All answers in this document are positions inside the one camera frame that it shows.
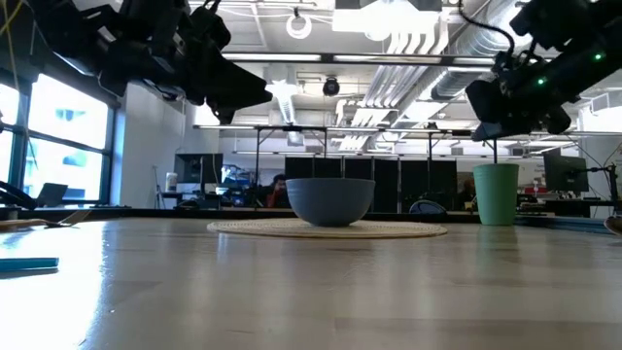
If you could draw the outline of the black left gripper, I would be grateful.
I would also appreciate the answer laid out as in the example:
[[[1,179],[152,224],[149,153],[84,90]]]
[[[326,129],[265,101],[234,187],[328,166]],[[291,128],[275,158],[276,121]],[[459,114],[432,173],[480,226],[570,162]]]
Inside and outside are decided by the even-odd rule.
[[[239,106],[272,100],[267,82],[228,61],[231,40],[220,3],[195,9],[187,1],[124,1],[116,30],[116,95],[141,83],[168,99],[212,109],[220,124],[231,124]]]

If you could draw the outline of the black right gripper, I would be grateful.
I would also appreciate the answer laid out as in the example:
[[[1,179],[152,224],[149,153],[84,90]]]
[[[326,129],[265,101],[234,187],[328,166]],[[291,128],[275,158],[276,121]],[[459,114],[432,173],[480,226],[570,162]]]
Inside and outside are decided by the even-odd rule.
[[[496,79],[475,80],[466,87],[467,99],[481,121],[471,140],[495,140],[542,128],[551,134],[565,132],[571,118],[562,105],[574,96],[560,87],[569,61],[566,53],[550,60],[498,53],[493,66]]]

